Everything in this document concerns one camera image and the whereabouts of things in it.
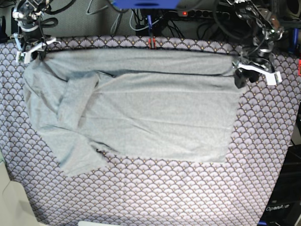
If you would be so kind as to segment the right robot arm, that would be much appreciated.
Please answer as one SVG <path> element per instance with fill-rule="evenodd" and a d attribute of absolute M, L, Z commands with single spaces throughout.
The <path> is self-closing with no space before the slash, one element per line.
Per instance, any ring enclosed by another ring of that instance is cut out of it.
<path fill-rule="evenodd" d="M 58 25 L 58 19 L 51 17 L 43 20 L 45 14 L 56 15 L 71 7 L 75 1 L 70 1 L 64 7 L 53 11 L 50 0 L 21 0 L 13 11 L 12 18 L 16 21 L 18 30 L 13 34 L 17 45 L 16 62 L 28 64 L 35 58 L 43 60 L 48 46 L 58 42 L 56 37 L 46 35 L 45 28 Z"/>

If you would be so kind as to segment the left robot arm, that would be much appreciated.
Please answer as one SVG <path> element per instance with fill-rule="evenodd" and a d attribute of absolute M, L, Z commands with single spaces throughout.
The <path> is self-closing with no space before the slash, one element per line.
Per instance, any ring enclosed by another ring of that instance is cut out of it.
<path fill-rule="evenodd" d="M 272 12 L 251 0 L 229 0 L 228 3 L 253 30 L 252 44 L 243 47 L 240 56 L 232 61 L 236 87 L 241 89 L 248 82 L 257 82 L 261 75 L 268 85 L 281 83 L 281 74 L 276 70 L 272 51 L 274 42 L 282 38 L 284 28 Z"/>

